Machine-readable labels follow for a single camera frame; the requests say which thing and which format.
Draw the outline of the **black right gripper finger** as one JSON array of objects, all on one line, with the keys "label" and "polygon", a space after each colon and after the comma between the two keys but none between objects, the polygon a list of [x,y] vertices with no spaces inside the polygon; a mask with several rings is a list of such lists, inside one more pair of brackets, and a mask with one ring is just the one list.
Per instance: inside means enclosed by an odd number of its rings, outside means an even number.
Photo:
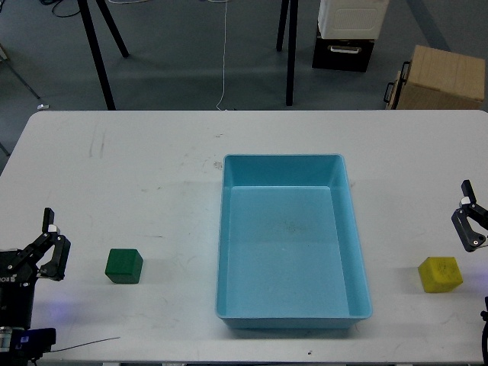
[{"label": "black right gripper finger", "polygon": [[470,180],[461,183],[463,197],[459,208],[451,216],[451,221],[466,252],[474,252],[487,246],[487,235],[478,233],[472,227],[476,223],[487,230],[487,209],[477,203]]}]

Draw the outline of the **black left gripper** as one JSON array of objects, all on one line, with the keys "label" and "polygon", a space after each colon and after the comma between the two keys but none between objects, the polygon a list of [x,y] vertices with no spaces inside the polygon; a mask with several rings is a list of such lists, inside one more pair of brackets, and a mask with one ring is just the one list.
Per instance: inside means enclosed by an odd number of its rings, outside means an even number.
[{"label": "black left gripper", "polygon": [[46,207],[37,239],[22,251],[1,251],[1,326],[31,327],[35,282],[64,279],[70,246],[54,224],[54,211]]}]

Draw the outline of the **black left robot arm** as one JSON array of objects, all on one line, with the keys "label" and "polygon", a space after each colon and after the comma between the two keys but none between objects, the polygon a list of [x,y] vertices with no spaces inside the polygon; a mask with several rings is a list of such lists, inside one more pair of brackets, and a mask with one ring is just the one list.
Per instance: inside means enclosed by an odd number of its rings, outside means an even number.
[{"label": "black left robot arm", "polygon": [[24,249],[1,251],[2,365],[34,364],[56,343],[54,328],[31,328],[35,285],[40,278],[64,279],[70,246],[47,207],[37,239]]}]

